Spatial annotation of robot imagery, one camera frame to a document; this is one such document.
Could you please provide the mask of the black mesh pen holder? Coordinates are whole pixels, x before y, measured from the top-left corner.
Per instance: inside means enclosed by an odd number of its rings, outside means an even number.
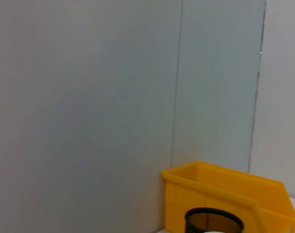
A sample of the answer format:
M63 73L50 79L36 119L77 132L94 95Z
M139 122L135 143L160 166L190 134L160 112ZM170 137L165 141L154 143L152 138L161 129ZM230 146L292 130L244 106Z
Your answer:
M185 233L243 233L244 229L239 217L224 210L199 207L185 214Z

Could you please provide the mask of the yellow plastic storage bin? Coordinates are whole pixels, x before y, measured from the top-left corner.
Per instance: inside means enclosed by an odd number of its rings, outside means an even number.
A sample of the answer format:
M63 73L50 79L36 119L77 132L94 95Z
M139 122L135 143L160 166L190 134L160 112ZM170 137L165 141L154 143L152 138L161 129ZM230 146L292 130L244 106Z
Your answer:
M199 161L164 170L162 178L170 233L184 233L184 216L197 207L238 216L243 233L295 233L295 209L279 181Z

